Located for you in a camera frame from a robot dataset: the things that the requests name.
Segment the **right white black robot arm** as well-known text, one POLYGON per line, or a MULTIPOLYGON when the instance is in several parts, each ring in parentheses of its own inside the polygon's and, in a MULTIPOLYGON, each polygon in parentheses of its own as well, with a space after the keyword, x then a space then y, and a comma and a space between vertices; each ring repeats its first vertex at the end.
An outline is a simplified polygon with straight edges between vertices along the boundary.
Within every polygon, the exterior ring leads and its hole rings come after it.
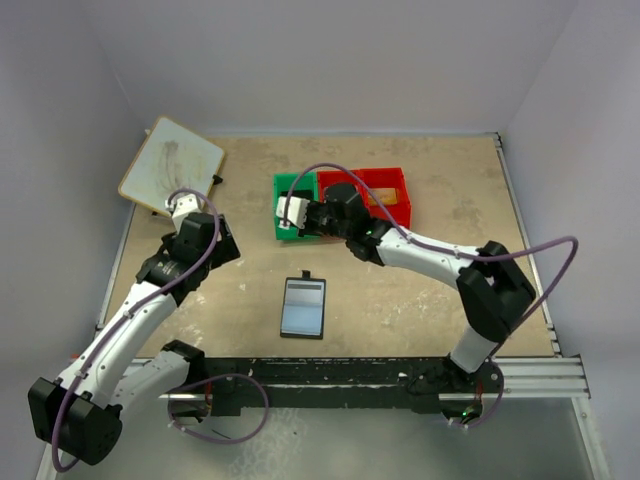
POLYGON ((502 244, 460 246, 420 236, 392 218, 372 216, 350 183, 332 185, 322 201, 282 196, 277 216, 301 237, 342 239, 361 261, 412 271, 456 290, 468 323, 444 369, 446 383, 456 391, 479 381, 479 368, 523 323, 536 299, 502 244))

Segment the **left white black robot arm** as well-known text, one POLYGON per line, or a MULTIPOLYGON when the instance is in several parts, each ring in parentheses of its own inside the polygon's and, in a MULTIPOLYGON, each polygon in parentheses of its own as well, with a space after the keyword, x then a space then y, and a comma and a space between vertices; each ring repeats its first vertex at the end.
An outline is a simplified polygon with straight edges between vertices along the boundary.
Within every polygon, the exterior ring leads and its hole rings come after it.
POLYGON ((85 351, 55 379, 38 378, 27 398, 35 434, 58 456, 96 465, 118 441, 140 405, 180 388, 194 392, 206 378, 202 350, 167 343, 132 375, 126 370, 152 333, 196 291, 210 271, 240 251, 221 215, 190 212, 175 221, 159 250, 143 262, 121 307, 85 351))

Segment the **black card holder wallet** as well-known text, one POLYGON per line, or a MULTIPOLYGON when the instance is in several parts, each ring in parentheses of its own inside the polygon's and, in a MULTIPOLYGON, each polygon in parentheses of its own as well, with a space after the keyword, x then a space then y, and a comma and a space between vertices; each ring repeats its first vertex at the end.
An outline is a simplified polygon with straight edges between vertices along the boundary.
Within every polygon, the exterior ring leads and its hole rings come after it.
POLYGON ((287 277, 280 321, 282 338, 322 340, 326 306, 326 280, 309 270, 299 277, 287 277))

